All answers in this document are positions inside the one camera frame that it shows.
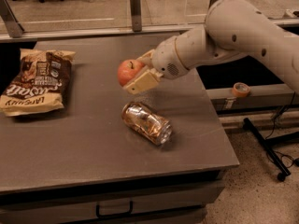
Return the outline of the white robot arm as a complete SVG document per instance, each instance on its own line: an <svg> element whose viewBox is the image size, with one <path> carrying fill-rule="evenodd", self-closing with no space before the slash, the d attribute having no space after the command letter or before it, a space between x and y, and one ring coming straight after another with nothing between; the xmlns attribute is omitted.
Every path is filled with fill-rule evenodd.
<svg viewBox="0 0 299 224"><path fill-rule="evenodd" d="M250 56L299 93L299 35L271 22L245 0L218 0L205 22L160 43L137 60L141 66L120 78L131 94L156 87L162 78L176 79L201 65Z"/></svg>

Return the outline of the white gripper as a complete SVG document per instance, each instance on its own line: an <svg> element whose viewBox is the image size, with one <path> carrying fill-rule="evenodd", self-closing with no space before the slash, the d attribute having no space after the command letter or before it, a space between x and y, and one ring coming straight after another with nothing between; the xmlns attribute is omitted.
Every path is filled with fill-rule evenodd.
<svg viewBox="0 0 299 224"><path fill-rule="evenodd" d="M189 70L178 57L176 40L177 37L172 36L159 44L155 50L151 49L139 56L137 60L141 63L141 67L151 69L142 69L123 89L131 94L138 94L155 88L163 75L168 79L185 76Z"/></svg>

